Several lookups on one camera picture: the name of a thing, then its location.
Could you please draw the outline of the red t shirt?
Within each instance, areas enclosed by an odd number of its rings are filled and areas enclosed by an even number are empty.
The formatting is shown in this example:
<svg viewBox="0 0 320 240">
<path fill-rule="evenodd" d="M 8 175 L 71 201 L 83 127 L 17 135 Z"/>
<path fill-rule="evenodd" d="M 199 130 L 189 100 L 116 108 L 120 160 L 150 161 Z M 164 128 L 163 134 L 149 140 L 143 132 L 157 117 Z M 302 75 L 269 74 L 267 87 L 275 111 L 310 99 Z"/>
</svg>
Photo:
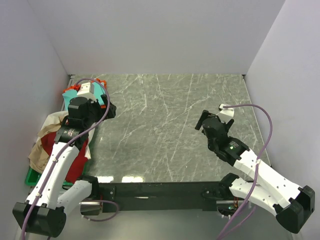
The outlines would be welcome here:
<svg viewBox="0 0 320 240">
<path fill-rule="evenodd" d="M 48 155 L 52 153 L 55 137 L 56 132 L 51 132 L 41 138 L 42 147 Z M 66 182 L 74 184 L 77 178 L 83 174 L 85 164 L 89 159 L 89 157 L 85 156 L 88 144 L 89 138 L 87 137 L 77 157 L 74 159 L 68 170 L 65 178 Z"/>
</svg>

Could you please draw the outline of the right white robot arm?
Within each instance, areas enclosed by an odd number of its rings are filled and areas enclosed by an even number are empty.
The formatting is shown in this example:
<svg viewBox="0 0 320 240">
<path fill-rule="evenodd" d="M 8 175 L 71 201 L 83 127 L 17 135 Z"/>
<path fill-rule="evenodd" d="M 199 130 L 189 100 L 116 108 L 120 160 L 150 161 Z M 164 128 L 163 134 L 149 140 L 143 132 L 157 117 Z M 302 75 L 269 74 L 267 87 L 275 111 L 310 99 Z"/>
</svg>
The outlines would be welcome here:
<svg viewBox="0 0 320 240">
<path fill-rule="evenodd" d="M 275 216 L 287 231 L 297 234 L 315 210 L 315 191 L 288 180 L 241 140 L 228 135 L 234 109 L 220 109 L 218 114 L 203 110 L 195 129 L 207 138 L 208 149 L 216 156 L 253 179 L 247 182 L 228 174 L 221 184 L 234 197 L 247 199 Z"/>
</svg>

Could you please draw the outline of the white t shirt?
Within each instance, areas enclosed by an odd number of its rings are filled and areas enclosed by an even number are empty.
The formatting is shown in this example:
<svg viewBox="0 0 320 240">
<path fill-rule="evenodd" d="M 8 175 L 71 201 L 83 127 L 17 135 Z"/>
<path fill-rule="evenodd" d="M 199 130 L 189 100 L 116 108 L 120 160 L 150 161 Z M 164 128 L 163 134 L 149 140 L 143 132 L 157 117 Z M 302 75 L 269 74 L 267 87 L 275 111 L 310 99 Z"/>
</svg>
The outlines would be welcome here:
<svg viewBox="0 0 320 240">
<path fill-rule="evenodd" d="M 58 111 L 49 114 L 46 117 L 40 132 L 44 135 L 57 132 L 62 125 L 64 117 L 66 117 L 67 115 L 67 111 Z"/>
</svg>

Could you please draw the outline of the beige t shirt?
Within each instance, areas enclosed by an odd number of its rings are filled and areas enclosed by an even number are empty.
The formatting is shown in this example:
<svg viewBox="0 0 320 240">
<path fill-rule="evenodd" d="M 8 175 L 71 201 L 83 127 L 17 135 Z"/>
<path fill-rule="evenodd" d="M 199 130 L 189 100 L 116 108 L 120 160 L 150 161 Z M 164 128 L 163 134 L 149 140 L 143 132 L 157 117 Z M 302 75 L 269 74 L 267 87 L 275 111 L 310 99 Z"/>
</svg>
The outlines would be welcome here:
<svg viewBox="0 0 320 240">
<path fill-rule="evenodd" d="M 61 123 L 52 123 L 43 127 L 37 134 L 38 140 L 33 146 L 28 159 L 30 167 L 40 174 L 45 170 L 50 157 L 43 147 L 42 138 L 48 134 L 55 133 L 60 127 Z"/>
</svg>

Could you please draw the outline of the green plastic tray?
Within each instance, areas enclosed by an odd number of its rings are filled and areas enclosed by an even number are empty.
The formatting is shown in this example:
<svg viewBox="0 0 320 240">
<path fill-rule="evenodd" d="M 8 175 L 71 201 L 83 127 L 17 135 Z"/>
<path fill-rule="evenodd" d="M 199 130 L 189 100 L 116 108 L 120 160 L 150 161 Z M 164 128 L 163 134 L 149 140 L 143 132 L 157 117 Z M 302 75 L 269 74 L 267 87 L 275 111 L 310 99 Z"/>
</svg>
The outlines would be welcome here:
<svg viewBox="0 0 320 240">
<path fill-rule="evenodd" d="M 35 171 L 31 167 L 29 167 L 26 178 L 25 178 L 25 184 L 29 187 L 35 187 L 38 183 L 38 181 L 41 178 L 41 173 Z"/>
</svg>

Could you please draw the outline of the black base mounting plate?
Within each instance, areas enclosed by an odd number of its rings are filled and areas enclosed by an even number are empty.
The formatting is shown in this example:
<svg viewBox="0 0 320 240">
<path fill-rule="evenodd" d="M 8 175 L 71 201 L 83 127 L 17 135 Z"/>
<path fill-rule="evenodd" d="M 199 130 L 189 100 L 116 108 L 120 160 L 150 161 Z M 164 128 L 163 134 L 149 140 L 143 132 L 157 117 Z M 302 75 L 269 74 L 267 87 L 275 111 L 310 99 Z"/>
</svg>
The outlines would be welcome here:
<svg viewBox="0 0 320 240">
<path fill-rule="evenodd" d="M 217 202 L 232 204 L 237 198 L 218 181 L 101 183 L 89 201 L 112 201 L 120 211 L 216 211 Z"/>
</svg>

